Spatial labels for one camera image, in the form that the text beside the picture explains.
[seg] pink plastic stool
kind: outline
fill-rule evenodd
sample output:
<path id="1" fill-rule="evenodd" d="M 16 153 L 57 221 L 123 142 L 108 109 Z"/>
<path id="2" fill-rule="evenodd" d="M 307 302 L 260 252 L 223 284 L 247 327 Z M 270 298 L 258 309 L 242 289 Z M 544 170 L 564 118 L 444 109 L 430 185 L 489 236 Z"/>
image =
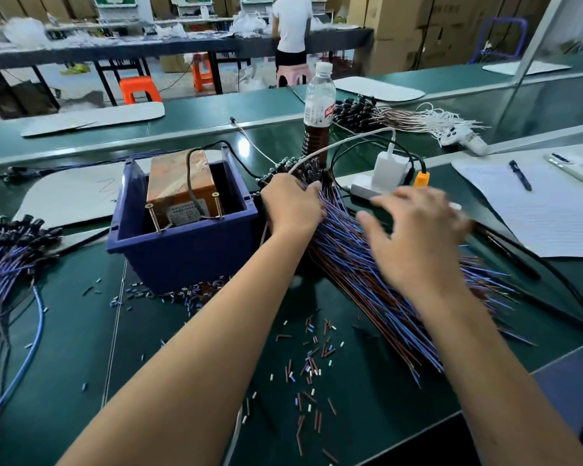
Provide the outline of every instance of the pink plastic stool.
<path id="1" fill-rule="evenodd" d="M 277 72 L 277 87 L 281 85 L 281 77 L 285 77 L 287 85 L 290 86 L 300 85 L 301 80 L 306 85 L 311 77 L 311 70 L 308 64 L 280 65 Z"/>

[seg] purple plastic crate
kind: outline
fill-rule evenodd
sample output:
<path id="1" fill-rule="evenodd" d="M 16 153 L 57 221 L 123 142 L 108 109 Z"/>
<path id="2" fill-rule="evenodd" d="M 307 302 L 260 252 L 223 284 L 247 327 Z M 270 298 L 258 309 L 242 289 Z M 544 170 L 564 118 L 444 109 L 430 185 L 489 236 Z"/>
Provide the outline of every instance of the purple plastic crate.
<path id="1" fill-rule="evenodd" d="M 135 161 L 125 164 L 106 250 L 122 253 L 156 294 L 233 275 L 253 253 L 258 212 L 242 177 L 226 154 L 211 162 L 210 169 L 229 214 L 144 234 L 145 219 L 150 219 L 145 209 L 148 177 Z"/>

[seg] white bottle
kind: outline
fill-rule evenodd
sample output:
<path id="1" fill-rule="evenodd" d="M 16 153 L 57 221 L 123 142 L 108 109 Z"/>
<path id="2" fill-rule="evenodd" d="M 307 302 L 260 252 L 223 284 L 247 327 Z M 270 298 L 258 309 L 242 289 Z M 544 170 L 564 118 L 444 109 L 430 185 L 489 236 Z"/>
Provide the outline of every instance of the white bottle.
<path id="1" fill-rule="evenodd" d="M 332 73 L 333 64 L 318 62 L 315 66 L 315 77 L 306 88 L 303 155 L 309 155 L 328 146 L 334 102 L 337 98 L 337 89 L 331 78 Z M 319 157 L 323 166 L 326 166 L 326 157 L 327 152 Z"/>

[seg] yellow connector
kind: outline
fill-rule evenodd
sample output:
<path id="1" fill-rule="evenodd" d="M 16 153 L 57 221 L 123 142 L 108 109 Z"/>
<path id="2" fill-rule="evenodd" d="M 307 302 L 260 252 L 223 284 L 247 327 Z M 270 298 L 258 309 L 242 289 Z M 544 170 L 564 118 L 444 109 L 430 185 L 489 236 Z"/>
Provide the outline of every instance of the yellow connector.
<path id="1" fill-rule="evenodd" d="M 429 184 L 429 172 L 419 172 L 417 173 L 417 177 L 415 178 L 414 187 L 415 188 L 422 188 L 426 187 Z"/>

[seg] white phone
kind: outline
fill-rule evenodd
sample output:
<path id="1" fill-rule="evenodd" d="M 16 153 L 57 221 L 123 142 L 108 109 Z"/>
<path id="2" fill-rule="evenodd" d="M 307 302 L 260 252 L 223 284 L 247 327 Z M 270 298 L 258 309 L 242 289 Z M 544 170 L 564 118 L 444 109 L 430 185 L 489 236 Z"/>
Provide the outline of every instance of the white phone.
<path id="1" fill-rule="evenodd" d="M 547 153 L 544 159 L 583 183 L 583 157 L 577 153 Z"/>

